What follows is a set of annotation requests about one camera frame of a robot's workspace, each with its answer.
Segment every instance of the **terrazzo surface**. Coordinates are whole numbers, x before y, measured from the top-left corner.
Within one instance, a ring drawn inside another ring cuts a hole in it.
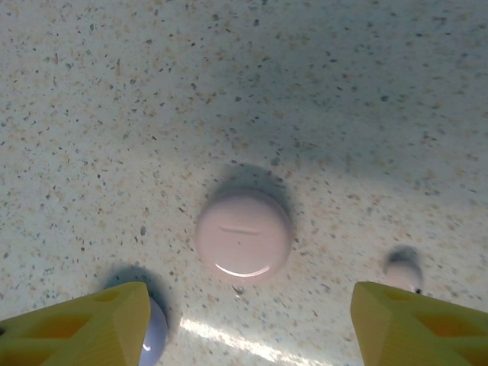
[[[164,365],[356,366],[356,281],[415,248],[488,311],[488,4],[0,0],[0,318],[139,279]],[[198,259],[225,185],[295,240],[236,293]]]

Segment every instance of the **lavender round object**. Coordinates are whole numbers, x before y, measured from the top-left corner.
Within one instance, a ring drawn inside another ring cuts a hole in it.
[[[140,352],[139,366],[155,366],[165,349],[168,325],[165,314],[159,305],[150,298],[151,317],[144,336],[143,349]]]

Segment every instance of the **round button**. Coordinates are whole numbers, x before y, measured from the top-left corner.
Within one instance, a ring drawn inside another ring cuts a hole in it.
[[[423,288],[422,272],[409,261],[391,262],[385,271],[385,284],[420,294]]]
[[[143,349],[140,352],[139,366],[155,366],[165,349],[168,325],[165,314],[159,305],[150,297],[151,316],[146,334],[144,335]]]
[[[198,218],[195,242],[202,262],[221,281],[257,284],[275,275],[291,248],[283,208],[258,191],[219,196]]]

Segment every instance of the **pink round cap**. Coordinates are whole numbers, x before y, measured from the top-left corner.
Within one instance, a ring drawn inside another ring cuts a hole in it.
[[[408,261],[391,262],[386,269],[385,283],[388,286],[420,294],[423,288],[420,267]]]
[[[291,222],[258,191],[235,191],[210,203],[197,222],[202,262],[221,281],[257,284],[275,275],[291,248]]]

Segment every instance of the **small pink object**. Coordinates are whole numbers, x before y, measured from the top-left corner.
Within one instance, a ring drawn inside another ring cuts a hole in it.
[[[291,249],[291,222],[276,201],[258,191],[234,191],[211,202],[197,222],[202,262],[221,281],[258,284],[275,275]]]
[[[422,271],[412,262],[391,262],[385,271],[385,284],[420,294],[423,288]]]

